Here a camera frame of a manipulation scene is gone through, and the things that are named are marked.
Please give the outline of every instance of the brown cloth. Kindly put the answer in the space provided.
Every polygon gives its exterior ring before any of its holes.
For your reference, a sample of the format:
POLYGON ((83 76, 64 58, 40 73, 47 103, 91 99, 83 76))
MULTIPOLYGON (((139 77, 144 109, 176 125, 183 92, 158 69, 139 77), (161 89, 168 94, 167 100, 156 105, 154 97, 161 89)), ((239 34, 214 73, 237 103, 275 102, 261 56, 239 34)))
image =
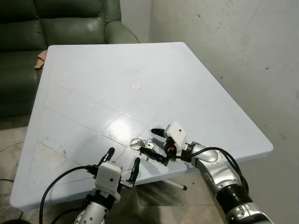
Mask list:
POLYGON ((46 60, 47 52, 48 52, 48 50, 44 50, 42 53, 40 53, 37 56, 38 60, 36 62, 36 65, 34 66, 34 69, 38 70, 43 66, 43 64, 45 63, 45 60, 46 60))

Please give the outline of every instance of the keys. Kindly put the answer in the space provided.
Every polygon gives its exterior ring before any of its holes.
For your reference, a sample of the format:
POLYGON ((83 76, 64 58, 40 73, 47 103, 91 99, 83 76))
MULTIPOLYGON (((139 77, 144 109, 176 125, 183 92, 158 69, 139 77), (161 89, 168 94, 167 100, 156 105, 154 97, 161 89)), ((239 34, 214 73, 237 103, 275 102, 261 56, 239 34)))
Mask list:
POLYGON ((139 150, 141 147, 154 150, 155 145, 153 139, 142 140, 140 138, 134 138, 130 141, 130 147, 134 150, 139 150))

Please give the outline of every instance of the couch armrest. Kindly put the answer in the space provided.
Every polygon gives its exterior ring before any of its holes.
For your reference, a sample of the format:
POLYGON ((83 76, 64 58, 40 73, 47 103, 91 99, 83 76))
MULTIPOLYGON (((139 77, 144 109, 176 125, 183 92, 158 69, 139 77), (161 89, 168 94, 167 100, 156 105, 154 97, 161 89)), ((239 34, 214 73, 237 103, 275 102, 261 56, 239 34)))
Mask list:
POLYGON ((120 0, 102 0, 105 23, 121 21, 120 0))
POLYGON ((120 21, 107 23, 105 26, 105 41, 113 43, 139 43, 136 36, 120 21))

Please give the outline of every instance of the wall stain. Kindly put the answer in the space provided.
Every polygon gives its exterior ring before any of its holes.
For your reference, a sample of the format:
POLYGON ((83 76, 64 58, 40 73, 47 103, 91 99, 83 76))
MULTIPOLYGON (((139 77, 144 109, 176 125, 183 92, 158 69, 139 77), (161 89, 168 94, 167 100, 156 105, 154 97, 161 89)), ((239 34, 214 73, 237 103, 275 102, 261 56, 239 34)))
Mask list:
POLYGON ((286 136, 283 134, 279 134, 279 136, 281 137, 282 140, 286 140, 286 136))

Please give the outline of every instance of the scratch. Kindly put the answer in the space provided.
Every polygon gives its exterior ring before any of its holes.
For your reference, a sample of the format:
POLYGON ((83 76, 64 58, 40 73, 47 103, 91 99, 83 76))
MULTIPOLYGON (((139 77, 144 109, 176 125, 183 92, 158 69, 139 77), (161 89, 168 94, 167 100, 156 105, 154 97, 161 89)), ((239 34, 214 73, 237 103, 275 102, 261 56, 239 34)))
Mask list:
POLYGON ((54 150, 53 148, 51 148, 51 147, 49 147, 49 146, 45 145, 43 142, 41 142, 41 145, 43 145, 43 146, 45 146, 45 147, 47 147, 47 148, 49 148, 49 149, 52 149, 52 150, 54 150))
POLYGON ((64 149, 62 146, 60 146, 60 147, 63 149, 63 151, 64 151, 64 156, 66 157, 65 149, 64 149))
POLYGON ((255 15, 255 13, 252 15, 252 17, 251 17, 251 19, 250 19, 250 21, 249 21, 249 24, 251 23, 251 21, 252 21, 252 18, 254 17, 254 15, 255 15))

